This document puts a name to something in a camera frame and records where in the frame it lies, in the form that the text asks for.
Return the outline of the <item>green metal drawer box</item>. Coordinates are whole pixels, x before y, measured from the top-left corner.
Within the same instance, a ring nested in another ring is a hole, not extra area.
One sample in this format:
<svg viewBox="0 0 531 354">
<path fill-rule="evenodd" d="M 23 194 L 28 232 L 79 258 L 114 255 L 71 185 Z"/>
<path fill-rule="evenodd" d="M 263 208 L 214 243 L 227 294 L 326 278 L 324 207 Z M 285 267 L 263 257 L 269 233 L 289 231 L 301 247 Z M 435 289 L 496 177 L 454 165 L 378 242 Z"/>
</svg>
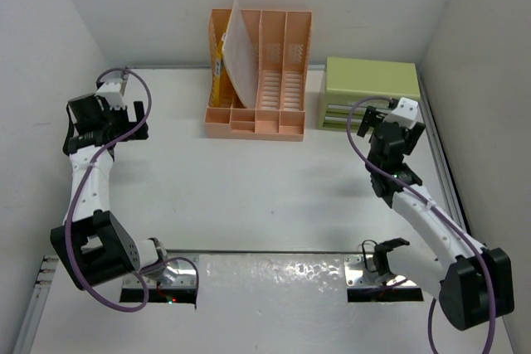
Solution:
<svg viewBox="0 0 531 354">
<path fill-rule="evenodd" d="M 413 63 L 330 56 L 324 67 L 318 128 L 344 131 L 350 109 L 366 98 L 370 100 L 354 111 L 352 125 L 361 122 L 369 105 L 387 113 L 386 97 L 421 98 Z"/>
</svg>

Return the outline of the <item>orange plastic clipboard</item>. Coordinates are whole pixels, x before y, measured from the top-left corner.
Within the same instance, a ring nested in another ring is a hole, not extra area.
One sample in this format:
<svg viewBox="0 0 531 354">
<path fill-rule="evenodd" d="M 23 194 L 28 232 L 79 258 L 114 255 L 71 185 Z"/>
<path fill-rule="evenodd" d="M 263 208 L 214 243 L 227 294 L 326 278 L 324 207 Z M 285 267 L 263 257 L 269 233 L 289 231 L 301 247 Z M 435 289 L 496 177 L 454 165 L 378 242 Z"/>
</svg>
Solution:
<svg viewBox="0 0 531 354">
<path fill-rule="evenodd" d="M 209 104 L 215 108 L 231 107 L 235 96 L 235 90 L 223 60 L 223 46 L 225 44 L 226 35 L 225 32 L 222 34 L 213 53 L 212 89 Z"/>
</svg>

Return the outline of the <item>clear mesh document pouch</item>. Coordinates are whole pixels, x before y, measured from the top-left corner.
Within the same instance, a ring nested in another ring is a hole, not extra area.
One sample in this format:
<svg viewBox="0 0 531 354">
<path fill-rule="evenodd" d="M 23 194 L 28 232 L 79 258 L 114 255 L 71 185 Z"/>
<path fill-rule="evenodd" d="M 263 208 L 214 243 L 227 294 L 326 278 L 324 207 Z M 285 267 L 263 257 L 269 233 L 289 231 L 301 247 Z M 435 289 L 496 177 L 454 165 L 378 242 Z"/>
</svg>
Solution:
<svg viewBox="0 0 531 354">
<path fill-rule="evenodd" d="M 232 87 L 247 109 L 256 107 L 259 78 L 261 11 L 233 0 L 222 45 L 222 59 Z"/>
</svg>

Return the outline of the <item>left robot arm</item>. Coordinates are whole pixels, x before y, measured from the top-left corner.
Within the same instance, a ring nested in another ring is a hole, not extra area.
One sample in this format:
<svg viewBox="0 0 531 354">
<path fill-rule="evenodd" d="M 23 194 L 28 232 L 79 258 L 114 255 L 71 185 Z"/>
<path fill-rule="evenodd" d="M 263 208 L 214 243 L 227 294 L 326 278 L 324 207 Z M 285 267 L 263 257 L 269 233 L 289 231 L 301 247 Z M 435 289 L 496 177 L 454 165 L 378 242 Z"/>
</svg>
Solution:
<svg viewBox="0 0 531 354">
<path fill-rule="evenodd" d="M 110 210 L 110 171 L 114 164 L 113 139 L 148 138 L 144 105 L 134 102 L 136 119 L 126 106 L 112 106 L 100 95 L 72 99 L 63 152 L 72 166 L 71 202 L 63 225 L 51 230 L 55 252 L 75 286 L 97 286 L 159 263 L 160 241 L 134 240 Z"/>
</svg>

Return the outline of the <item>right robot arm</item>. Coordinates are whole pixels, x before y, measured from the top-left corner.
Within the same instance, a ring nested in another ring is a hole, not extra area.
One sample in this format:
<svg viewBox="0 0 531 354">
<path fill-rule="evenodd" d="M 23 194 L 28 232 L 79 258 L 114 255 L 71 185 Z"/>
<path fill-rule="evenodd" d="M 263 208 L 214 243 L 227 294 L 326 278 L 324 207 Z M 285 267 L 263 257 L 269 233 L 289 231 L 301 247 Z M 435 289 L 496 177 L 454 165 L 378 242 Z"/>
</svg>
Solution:
<svg viewBox="0 0 531 354">
<path fill-rule="evenodd" d="M 373 263 L 382 277 L 413 279 L 464 331 L 514 311 L 511 261 L 501 248 L 489 249 L 463 231 L 404 162 L 425 129 L 417 114 L 417 102 L 405 98 L 393 100 L 387 112 L 368 106 L 358 136 L 371 135 L 366 168 L 376 196 L 410 223 L 436 257 L 424 260 L 408 240 L 395 238 L 376 245 Z"/>
</svg>

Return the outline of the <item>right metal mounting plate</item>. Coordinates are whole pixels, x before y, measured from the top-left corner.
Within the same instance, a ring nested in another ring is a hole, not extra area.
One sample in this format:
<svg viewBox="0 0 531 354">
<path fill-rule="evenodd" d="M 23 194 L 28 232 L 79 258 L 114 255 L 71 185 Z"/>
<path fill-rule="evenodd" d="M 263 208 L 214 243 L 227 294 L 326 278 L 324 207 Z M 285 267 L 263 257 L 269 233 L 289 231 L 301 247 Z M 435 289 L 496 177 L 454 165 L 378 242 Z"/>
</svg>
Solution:
<svg viewBox="0 0 531 354">
<path fill-rule="evenodd" d="M 344 258 L 344 276 L 349 288 L 376 289 L 394 285 L 400 289 L 417 288 L 414 282 L 402 275 L 380 276 L 372 254 L 347 255 Z"/>
</svg>

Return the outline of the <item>metal mounting plate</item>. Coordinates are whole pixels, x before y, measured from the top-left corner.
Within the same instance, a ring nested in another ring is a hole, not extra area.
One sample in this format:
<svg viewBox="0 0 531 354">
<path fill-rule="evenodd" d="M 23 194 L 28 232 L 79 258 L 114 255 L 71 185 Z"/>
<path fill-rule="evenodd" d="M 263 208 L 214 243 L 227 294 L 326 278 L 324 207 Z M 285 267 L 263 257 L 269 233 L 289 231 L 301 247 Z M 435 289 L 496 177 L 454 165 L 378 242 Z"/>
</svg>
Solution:
<svg viewBox="0 0 531 354">
<path fill-rule="evenodd" d="M 163 289 L 195 289 L 199 255 L 170 253 L 166 261 L 158 260 L 153 264 L 143 264 L 139 274 L 149 289 L 157 286 Z"/>
<path fill-rule="evenodd" d="M 380 276 L 372 254 L 347 255 L 344 258 L 344 276 L 349 288 L 376 289 L 394 285 L 400 289 L 417 288 L 414 282 L 402 275 Z"/>
</svg>

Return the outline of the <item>pink plastic file organizer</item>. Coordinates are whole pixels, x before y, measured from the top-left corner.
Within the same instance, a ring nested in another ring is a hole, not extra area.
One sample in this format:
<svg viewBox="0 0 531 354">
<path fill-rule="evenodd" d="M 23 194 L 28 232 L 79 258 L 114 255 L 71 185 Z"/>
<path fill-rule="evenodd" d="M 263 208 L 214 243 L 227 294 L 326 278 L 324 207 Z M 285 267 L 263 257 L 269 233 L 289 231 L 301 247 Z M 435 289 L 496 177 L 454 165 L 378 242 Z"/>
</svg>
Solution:
<svg viewBox="0 0 531 354">
<path fill-rule="evenodd" d="M 301 142 L 313 14 L 260 11 L 256 107 L 245 108 L 235 92 L 231 107 L 215 108 L 209 104 L 209 96 L 204 119 L 206 134 L 209 138 Z M 211 64 L 229 15 L 229 9 L 211 12 L 208 23 Z"/>
</svg>

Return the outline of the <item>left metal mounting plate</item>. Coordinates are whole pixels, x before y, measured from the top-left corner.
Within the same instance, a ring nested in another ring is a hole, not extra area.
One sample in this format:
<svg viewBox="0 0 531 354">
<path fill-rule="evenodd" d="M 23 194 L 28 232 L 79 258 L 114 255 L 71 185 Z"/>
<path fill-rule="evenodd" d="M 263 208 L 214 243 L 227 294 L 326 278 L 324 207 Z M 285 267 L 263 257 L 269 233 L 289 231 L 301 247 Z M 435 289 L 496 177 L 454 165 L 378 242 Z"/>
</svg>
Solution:
<svg viewBox="0 0 531 354">
<path fill-rule="evenodd" d="M 195 289 L 199 255 L 170 253 L 166 261 L 158 260 L 153 264 L 143 264 L 139 274 L 149 289 L 157 286 L 163 289 Z"/>
</svg>

